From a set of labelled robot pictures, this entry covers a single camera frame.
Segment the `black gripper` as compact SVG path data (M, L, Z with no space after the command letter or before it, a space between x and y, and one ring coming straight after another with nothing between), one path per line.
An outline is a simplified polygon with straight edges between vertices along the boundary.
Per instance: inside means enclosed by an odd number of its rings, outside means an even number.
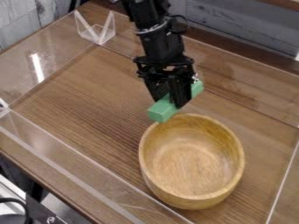
M144 49L144 55L135 57L137 75L153 100L169 93L180 109L192 98L193 83L193 59L184 55L184 29L176 20L139 20L135 26Z

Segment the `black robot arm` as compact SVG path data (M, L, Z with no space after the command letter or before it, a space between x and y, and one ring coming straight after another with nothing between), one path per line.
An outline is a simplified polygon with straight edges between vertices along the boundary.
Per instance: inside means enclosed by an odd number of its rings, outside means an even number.
M168 0L120 1L144 49L144 55L133 58L136 73L153 100L169 95L169 103L180 109L192 98L195 75L193 59L184 55L180 15L168 13Z

